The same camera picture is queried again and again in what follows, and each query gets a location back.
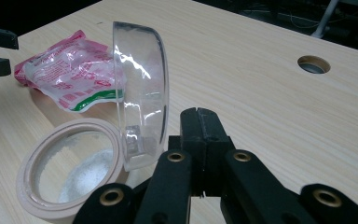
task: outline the dark background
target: dark background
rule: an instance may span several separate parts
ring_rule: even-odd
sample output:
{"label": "dark background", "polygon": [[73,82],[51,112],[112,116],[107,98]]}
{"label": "dark background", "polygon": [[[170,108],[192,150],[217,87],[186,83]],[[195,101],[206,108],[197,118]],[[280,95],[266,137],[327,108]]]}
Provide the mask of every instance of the dark background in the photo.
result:
{"label": "dark background", "polygon": [[[0,28],[26,34],[101,0],[1,0]],[[329,0],[195,0],[232,13],[311,35]],[[338,3],[323,39],[358,49],[358,6]]]}
{"label": "dark background", "polygon": [[20,36],[99,1],[101,0],[1,0],[0,29]]}

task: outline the transparent plastic cover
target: transparent plastic cover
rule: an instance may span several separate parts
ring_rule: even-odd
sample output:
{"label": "transparent plastic cover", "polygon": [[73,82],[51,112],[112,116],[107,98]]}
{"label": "transparent plastic cover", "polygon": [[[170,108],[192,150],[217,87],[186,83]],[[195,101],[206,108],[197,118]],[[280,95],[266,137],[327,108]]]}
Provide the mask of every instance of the transparent plastic cover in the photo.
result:
{"label": "transparent plastic cover", "polygon": [[113,47],[115,74],[123,74],[127,79],[117,112],[124,168],[130,171],[152,164],[163,151],[168,69],[161,38],[154,29],[116,21]]}

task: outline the brass insert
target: brass insert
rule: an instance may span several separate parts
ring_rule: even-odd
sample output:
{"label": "brass insert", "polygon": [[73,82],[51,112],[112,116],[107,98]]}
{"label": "brass insert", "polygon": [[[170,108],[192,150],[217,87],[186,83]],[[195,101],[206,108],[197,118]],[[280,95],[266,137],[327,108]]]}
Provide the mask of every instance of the brass insert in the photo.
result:
{"label": "brass insert", "polygon": [[237,152],[234,154],[234,158],[237,161],[249,161],[252,157],[244,152]]}
{"label": "brass insert", "polygon": [[185,159],[185,155],[177,152],[173,152],[168,155],[168,160],[173,162],[179,162]]}
{"label": "brass insert", "polygon": [[342,205],[341,199],[335,194],[325,189],[316,189],[313,191],[313,197],[324,205],[330,207],[340,207]]}
{"label": "brass insert", "polygon": [[107,189],[100,197],[100,203],[104,206],[112,206],[120,203],[124,198],[121,189]]}

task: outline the masking tape roll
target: masking tape roll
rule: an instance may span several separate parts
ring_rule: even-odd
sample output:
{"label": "masking tape roll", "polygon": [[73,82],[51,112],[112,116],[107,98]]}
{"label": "masking tape roll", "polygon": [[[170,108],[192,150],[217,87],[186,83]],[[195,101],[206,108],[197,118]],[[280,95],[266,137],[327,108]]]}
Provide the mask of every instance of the masking tape roll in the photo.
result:
{"label": "masking tape roll", "polygon": [[[112,163],[109,164],[110,168],[107,168],[108,170],[102,181],[95,187],[92,187],[92,190],[88,193],[74,198],[69,202],[53,203],[51,200],[46,200],[41,197],[38,188],[38,185],[42,184],[40,179],[41,173],[44,172],[46,163],[57,154],[57,151],[53,151],[52,148],[59,144],[62,139],[68,138],[68,136],[86,132],[103,133],[108,140],[110,140],[113,148]],[[121,141],[119,139],[118,129],[109,122],[101,119],[76,119],[55,128],[35,145],[34,149],[30,151],[21,164],[16,186],[17,197],[21,206],[31,215],[42,218],[47,222],[72,223],[78,210],[94,189],[108,183],[126,182],[128,172],[124,170],[124,158],[123,152],[121,151]]]}

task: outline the roll of tape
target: roll of tape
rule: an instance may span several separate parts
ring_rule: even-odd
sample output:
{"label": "roll of tape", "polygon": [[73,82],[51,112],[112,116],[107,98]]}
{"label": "roll of tape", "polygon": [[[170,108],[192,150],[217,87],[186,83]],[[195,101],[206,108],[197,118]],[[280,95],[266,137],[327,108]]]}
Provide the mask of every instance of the roll of tape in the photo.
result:
{"label": "roll of tape", "polygon": [[[110,141],[113,150],[100,150],[92,155],[89,154],[88,157],[84,161],[81,161],[75,168],[76,171],[73,169],[70,174],[66,174],[64,177],[66,179],[64,185],[68,186],[59,184],[60,188],[65,191],[59,200],[51,200],[42,196],[42,192],[38,186],[55,184],[52,183],[55,181],[55,175],[59,175],[59,172],[51,172],[47,182],[46,180],[43,182],[41,179],[41,175],[45,172],[45,168],[51,161],[51,158],[59,155],[60,150],[68,148],[62,141],[66,141],[68,138],[71,138],[71,136],[77,134],[90,132],[102,133],[104,138],[107,139],[106,141]],[[55,128],[35,145],[34,149],[30,151],[21,164],[16,186],[17,197],[21,206],[31,215],[42,218],[47,222],[72,223],[76,213],[94,189],[108,183],[126,182],[128,173],[124,170],[123,152],[121,151],[122,147],[119,138],[118,129],[101,119],[77,119]],[[87,145],[82,146],[85,148],[89,146],[92,147],[90,141],[86,141],[83,145]],[[61,165],[64,167],[73,157],[74,156],[66,155],[60,162],[55,162],[59,164],[60,167]],[[106,162],[106,160],[109,162],[109,167],[105,166],[106,174],[104,177],[100,176],[102,179],[100,181],[100,179],[98,179],[98,175],[101,173],[99,169],[103,169],[102,163]],[[98,184],[91,183],[92,185],[90,185],[90,183],[87,183],[88,178],[92,178],[92,180],[94,182],[97,181]],[[76,192],[76,188],[83,188],[86,192]],[[75,196],[68,196],[68,194],[74,193],[76,193]]]}

